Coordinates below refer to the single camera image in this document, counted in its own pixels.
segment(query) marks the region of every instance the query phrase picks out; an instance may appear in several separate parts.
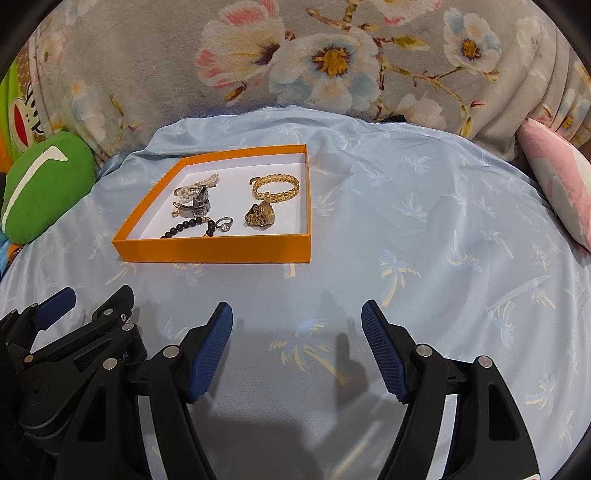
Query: yellow flower center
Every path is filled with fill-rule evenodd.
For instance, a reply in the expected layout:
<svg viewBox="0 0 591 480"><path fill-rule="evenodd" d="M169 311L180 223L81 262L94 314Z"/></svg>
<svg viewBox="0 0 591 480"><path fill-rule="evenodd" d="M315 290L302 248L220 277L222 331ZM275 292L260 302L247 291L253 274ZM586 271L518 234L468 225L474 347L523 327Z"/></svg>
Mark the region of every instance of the yellow flower center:
<svg viewBox="0 0 591 480"><path fill-rule="evenodd" d="M476 42L469 38L466 38L462 42L462 55L469 60L478 60L482 57L482 55L480 55L480 48L476 45Z"/></svg>
<svg viewBox="0 0 591 480"><path fill-rule="evenodd" d="M570 127L573 126L573 122L574 122L573 116L569 115L567 118L564 119L564 122L562 122L561 127L564 128L565 130L568 130Z"/></svg>
<svg viewBox="0 0 591 480"><path fill-rule="evenodd" d="M316 63L319 72L333 78L343 75L349 68L349 53L344 48L330 46L320 50L312 61Z"/></svg>

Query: stuffed toy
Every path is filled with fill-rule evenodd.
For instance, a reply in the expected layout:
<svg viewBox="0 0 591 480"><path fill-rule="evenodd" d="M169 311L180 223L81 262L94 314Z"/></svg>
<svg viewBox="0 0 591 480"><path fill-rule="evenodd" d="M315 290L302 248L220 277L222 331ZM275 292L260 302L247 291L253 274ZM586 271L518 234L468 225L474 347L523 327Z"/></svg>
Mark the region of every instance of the stuffed toy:
<svg viewBox="0 0 591 480"><path fill-rule="evenodd" d="M16 244L32 242L87 195L95 183L90 148L61 131L33 145L6 175L2 232Z"/></svg>

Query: blue fabric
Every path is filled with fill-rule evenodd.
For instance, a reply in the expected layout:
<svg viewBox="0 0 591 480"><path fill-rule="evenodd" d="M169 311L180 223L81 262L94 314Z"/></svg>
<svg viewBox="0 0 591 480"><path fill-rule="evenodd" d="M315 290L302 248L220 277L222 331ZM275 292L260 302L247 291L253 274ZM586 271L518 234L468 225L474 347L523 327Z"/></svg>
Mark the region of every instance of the blue fabric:
<svg viewBox="0 0 591 480"><path fill-rule="evenodd" d="M310 264L119 259L111 238L180 157L294 143L310 153ZM244 202L247 210L252 199ZM495 361L550 479L591 421L590 263L531 180L460 137L268 108L159 129L19 254L0 284L0 314L71 286L76 308L39 334L40 347L88 322L127 283L153 355L224 300L235 325L192 412L217 477L352 480L378 477L405 411L361 328L361 308L375 299L417 343ZM453 407L450 398L433 479L443 472ZM141 415L161 480L143 401Z"/></svg>

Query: flower print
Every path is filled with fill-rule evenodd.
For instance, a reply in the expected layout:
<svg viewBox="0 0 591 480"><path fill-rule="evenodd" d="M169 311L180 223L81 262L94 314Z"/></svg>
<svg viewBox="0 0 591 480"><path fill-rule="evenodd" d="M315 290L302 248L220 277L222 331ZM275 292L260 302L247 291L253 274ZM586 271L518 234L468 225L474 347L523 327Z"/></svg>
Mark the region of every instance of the flower print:
<svg viewBox="0 0 591 480"><path fill-rule="evenodd" d="M443 109L435 101L427 98L427 94L417 100L412 93L403 97L396 107L396 115L404 115L408 123L421 127L445 130L445 117L441 115Z"/></svg>
<svg viewBox="0 0 591 480"><path fill-rule="evenodd" d="M101 113L96 87L88 87L84 80L78 80L62 102L61 121L69 130L79 133L87 143L91 142L91 148L104 140L105 116Z"/></svg>
<svg viewBox="0 0 591 480"><path fill-rule="evenodd" d="M201 34L201 48L194 60L199 79L222 88L254 78L256 86L286 42L278 10L275 0L240 1L221 9L222 20L210 20ZM246 83L225 100L238 100L245 89Z"/></svg>
<svg viewBox="0 0 591 480"><path fill-rule="evenodd" d="M563 118L556 133L570 140L581 126L581 123L583 123L590 108L590 100L583 98L571 88L566 90L558 107L558 113L556 114L556 117Z"/></svg>
<svg viewBox="0 0 591 480"><path fill-rule="evenodd" d="M86 15L97 0L66 0L66 25L73 25L82 15Z"/></svg>
<svg viewBox="0 0 591 480"><path fill-rule="evenodd" d="M411 20L432 12L441 5L441 0L369 0L384 16L388 25L399 27Z"/></svg>
<svg viewBox="0 0 591 480"><path fill-rule="evenodd" d="M474 74L494 74L501 48L488 22L476 14L462 15L456 8L450 8L443 18L443 51L449 62Z"/></svg>
<svg viewBox="0 0 591 480"><path fill-rule="evenodd" d="M538 76L546 80L546 75L540 70L536 60L541 58L540 44L545 31L539 20L534 17L521 18L517 21L517 43L521 47L521 60L529 69L531 76Z"/></svg>
<svg viewBox="0 0 591 480"><path fill-rule="evenodd" d="M358 28L296 38L275 54L269 89L282 104L333 113L368 110L379 96L377 54L378 46Z"/></svg>
<svg viewBox="0 0 591 480"><path fill-rule="evenodd" d="M575 61L574 71L579 74L581 81L587 87L587 90L591 92L591 75L589 75L589 72L580 60Z"/></svg>
<svg viewBox="0 0 591 480"><path fill-rule="evenodd" d="M59 67L63 58L62 52L68 41L68 35L64 30L53 30L43 35L41 39L41 53L37 54L41 66L48 63Z"/></svg>

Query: gold bracelet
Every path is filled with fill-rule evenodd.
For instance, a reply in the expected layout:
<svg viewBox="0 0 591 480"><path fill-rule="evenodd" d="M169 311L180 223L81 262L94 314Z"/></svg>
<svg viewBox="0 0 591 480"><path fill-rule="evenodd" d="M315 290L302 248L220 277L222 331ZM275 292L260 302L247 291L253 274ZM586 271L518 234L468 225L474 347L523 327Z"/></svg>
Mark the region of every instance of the gold bracelet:
<svg viewBox="0 0 591 480"><path fill-rule="evenodd" d="M294 187L291 190L287 190L287 192L281 193L259 193L257 191L263 185L266 185L267 183L273 183L276 181L286 181L287 183L291 183ZM257 200L265 200L269 203L277 203L284 202L286 200L291 200L292 198L296 197L297 194L300 192L300 182L297 178L292 177L291 175L275 174L267 175L266 177L254 177L253 179L251 179L251 185L252 194L254 195L254 198L256 198Z"/></svg>

